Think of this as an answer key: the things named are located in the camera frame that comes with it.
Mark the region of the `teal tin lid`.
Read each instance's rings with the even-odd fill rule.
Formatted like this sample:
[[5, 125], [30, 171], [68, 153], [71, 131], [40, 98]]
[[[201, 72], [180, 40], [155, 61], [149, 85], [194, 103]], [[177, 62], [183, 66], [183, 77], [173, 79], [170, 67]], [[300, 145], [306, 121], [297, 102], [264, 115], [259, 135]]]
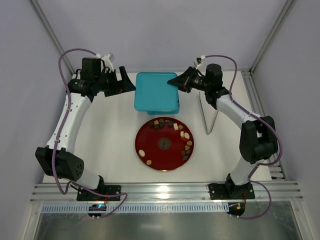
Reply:
[[159, 98], [176, 98], [178, 88], [167, 84], [178, 75], [174, 72], [139, 72], [135, 81], [134, 108], [147, 112]]

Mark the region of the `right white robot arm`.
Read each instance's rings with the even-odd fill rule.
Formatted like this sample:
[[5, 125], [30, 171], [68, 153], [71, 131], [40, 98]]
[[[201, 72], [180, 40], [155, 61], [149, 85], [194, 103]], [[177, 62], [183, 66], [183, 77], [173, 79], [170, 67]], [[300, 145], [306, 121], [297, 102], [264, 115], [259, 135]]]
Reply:
[[254, 115], [246, 108], [239, 106], [231, 91], [223, 86], [223, 72], [218, 64], [209, 64], [205, 75], [201, 75], [195, 67], [189, 67], [167, 83], [185, 93], [189, 93], [192, 89], [203, 91], [207, 103], [225, 114], [240, 128], [241, 158], [235, 169], [227, 175], [224, 183], [208, 185], [210, 199], [254, 199], [251, 177], [265, 160], [278, 151], [273, 118]]

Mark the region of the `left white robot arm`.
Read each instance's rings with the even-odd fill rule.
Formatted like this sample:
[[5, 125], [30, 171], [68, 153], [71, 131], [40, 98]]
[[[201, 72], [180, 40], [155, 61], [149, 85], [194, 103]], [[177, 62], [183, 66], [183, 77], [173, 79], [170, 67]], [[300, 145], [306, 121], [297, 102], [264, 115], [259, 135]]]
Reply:
[[98, 93], [105, 97], [135, 91], [124, 66], [117, 79], [111, 55], [84, 57], [79, 69], [66, 84], [66, 96], [57, 126], [44, 147], [38, 147], [35, 157], [47, 176], [58, 182], [68, 180], [77, 187], [78, 197], [102, 199], [108, 194], [102, 176], [85, 168], [75, 155], [75, 145], [83, 118]]

